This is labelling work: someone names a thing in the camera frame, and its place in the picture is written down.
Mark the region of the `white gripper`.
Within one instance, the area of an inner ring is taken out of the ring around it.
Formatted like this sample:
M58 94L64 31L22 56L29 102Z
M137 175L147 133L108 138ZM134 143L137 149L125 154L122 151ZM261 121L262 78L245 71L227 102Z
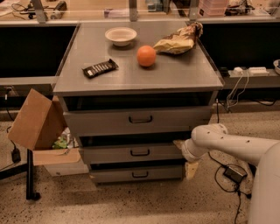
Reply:
M187 180L191 180L199 166L198 161L206 153L206 150L195 144L192 139L187 140L174 140L175 146L182 150L182 154L188 161L185 163L185 176Z

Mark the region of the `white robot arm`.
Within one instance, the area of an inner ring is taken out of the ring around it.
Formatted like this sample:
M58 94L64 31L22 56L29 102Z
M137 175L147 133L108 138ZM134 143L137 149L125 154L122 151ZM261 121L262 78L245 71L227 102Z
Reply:
M221 123L200 125L186 140L174 140L188 162L211 150L221 151L256 167L248 224L280 223L280 141L229 135Z

